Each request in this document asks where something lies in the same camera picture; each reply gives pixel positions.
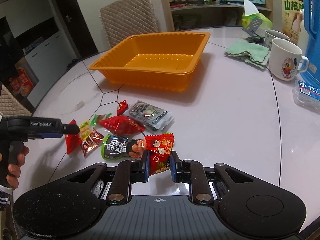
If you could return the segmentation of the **left hand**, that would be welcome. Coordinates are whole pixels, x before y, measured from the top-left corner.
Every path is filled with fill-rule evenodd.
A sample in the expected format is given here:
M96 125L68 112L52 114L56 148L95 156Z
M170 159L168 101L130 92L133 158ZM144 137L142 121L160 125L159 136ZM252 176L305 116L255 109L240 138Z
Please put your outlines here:
M18 188L18 179L21 176L21 167L25 164L25 156L29 153L30 149L24 146L22 152L17 155L16 164L9 164L7 168L1 167L1 173L6 174L7 183L13 190Z

